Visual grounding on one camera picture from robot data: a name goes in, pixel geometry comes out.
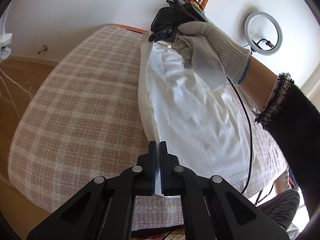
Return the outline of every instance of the white glove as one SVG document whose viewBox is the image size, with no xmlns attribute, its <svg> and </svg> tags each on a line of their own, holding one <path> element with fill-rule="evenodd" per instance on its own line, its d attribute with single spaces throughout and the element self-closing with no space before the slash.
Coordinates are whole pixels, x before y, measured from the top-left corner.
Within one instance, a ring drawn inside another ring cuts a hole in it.
<svg viewBox="0 0 320 240">
<path fill-rule="evenodd" d="M 188 22 L 178 27 L 179 31 L 189 35 L 201 34 L 207 37 L 211 46 L 218 54 L 220 62 L 233 84 L 240 84 L 249 66 L 250 51 L 236 44 L 228 35 L 216 25 L 205 22 Z M 186 69 L 190 69 L 192 56 L 190 48 L 183 41 L 177 40 L 178 48 L 181 49 L 182 59 Z"/>
<path fill-rule="evenodd" d="M 211 90 L 226 88 L 226 73 L 206 36 L 177 34 L 171 48 L 182 56 L 184 68 L 193 70 Z"/>
</svg>

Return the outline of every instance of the human hand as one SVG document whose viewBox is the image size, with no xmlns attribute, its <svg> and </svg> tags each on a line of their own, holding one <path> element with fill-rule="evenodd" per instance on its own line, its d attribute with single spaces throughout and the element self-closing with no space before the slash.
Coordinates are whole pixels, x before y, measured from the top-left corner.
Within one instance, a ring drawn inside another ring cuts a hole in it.
<svg viewBox="0 0 320 240">
<path fill-rule="evenodd" d="M 248 49 L 236 44 L 228 35 L 212 23 L 188 22 L 181 24 L 178 29 L 184 34 L 201 34 L 206 36 L 218 54 L 226 76 L 234 84 L 241 83 L 249 66 L 250 51 Z M 188 48 L 182 49 L 181 55 L 184 60 L 188 60 L 188 57 L 191 58 Z"/>
</svg>

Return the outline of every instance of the white towel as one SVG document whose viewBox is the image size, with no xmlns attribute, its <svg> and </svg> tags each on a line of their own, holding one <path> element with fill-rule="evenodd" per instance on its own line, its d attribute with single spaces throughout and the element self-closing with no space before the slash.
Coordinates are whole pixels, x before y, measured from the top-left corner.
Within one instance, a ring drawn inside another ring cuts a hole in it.
<svg viewBox="0 0 320 240">
<path fill-rule="evenodd" d="M 166 141 L 168 152 L 197 175 L 245 179 L 250 160 L 248 124 L 228 90 L 212 91 L 165 42 L 141 43 L 138 103 L 149 141 Z M 252 172 L 260 168 L 253 154 Z M 160 195 L 159 185 L 156 193 Z"/>
</svg>

